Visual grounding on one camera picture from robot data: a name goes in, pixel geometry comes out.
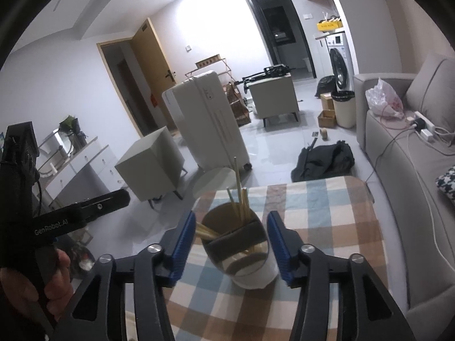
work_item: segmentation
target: blue gripper pad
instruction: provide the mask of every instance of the blue gripper pad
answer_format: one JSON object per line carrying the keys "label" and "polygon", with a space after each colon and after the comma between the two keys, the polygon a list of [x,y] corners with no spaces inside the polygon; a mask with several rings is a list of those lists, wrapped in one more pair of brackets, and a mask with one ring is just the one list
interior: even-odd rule
{"label": "blue gripper pad", "polygon": [[298,287],[296,271],[301,266],[299,250],[303,241],[296,231],[288,230],[277,211],[267,216],[267,234],[277,260],[280,275],[289,287]]}
{"label": "blue gripper pad", "polygon": [[172,288],[181,278],[196,232],[196,216],[191,211],[177,227],[165,232],[160,241],[164,249],[162,263],[156,269],[161,285]]}

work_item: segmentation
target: metal screw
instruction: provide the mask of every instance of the metal screw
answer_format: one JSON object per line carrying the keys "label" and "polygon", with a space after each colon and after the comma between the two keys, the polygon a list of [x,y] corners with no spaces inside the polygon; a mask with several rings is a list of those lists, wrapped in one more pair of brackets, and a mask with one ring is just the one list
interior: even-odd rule
{"label": "metal screw", "polygon": [[147,251],[151,252],[152,254],[160,252],[161,250],[163,250],[163,248],[159,244],[153,244],[153,245],[150,245],[149,247],[147,247]]}
{"label": "metal screw", "polygon": [[362,264],[363,261],[365,260],[365,258],[364,258],[363,256],[361,256],[360,254],[354,254],[354,255],[352,255],[352,257],[351,257],[351,260],[352,260],[354,263]]}
{"label": "metal screw", "polygon": [[316,248],[313,245],[303,245],[300,250],[302,250],[304,253],[311,254],[316,250]]}
{"label": "metal screw", "polygon": [[112,255],[104,254],[100,256],[100,263],[106,264],[109,263],[113,259]]}

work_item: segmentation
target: white suitcase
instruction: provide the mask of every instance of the white suitcase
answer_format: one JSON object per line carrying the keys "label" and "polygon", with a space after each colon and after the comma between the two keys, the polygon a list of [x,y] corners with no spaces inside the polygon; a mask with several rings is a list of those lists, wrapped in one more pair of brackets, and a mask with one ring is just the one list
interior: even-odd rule
{"label": "white suitcase", "polygon": [[213,72],[178,84],[163,100],[193,158],[205,171],[232,167],[251,169],[250,158],[226,93]]}

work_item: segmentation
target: black backpack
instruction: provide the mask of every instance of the black backpack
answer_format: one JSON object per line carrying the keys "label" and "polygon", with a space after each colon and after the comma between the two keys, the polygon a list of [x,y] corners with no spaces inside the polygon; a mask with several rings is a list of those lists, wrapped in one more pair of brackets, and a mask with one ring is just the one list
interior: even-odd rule
{"label": "black backpack", "polygon": [[348,175],[354,166],[351,148],[344,141],[334,145],[302,149],[297,167],[291,172],[293,182],[320,180]]}

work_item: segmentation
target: potted plant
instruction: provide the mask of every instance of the potted plant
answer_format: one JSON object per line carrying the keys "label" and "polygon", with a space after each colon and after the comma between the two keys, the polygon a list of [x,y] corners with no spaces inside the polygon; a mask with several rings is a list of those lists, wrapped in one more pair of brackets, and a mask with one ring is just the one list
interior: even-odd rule
{"label": "potted plant", "polygon": [[87,145],[87,136],[80,130],[79,120],[71,115],[60,123],[58,131],[68,136],[76,153]]}

